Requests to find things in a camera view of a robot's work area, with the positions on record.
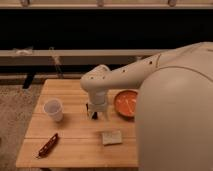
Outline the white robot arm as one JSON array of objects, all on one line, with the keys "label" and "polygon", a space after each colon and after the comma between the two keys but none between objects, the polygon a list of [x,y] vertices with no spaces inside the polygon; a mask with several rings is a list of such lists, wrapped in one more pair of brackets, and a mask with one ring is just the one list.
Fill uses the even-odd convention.
[{"label": "white robot arm", "polygon": [[164,51],[81,77],[89,112],[102,112],[110,89],[136,89],[140,171],[213,171],[213,42]]}]

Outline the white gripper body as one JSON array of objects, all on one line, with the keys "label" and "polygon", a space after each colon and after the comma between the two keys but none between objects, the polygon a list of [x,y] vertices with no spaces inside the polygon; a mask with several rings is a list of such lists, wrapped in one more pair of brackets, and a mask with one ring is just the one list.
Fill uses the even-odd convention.
[{"label": "white gripper body", "polygon": [[105,112],[107,110],[107,92],[99,91],[89,93],[88,107],[90,112]]}]

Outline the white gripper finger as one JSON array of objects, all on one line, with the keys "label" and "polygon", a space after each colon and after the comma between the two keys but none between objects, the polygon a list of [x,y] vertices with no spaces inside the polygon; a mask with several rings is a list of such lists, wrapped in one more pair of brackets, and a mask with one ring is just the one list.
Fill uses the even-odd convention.
[{"label": "white gripper finger", "polygon": [[93,112],[88,112],[88,118],[93,119]]},{"label": "white gripper finger", "polygon": [[108,117],[108,112],[107,111],[102,112],[102,115],[103,115],[103,117],[104,117],[104,119],[106,121],[109,121],[109,117]]}]

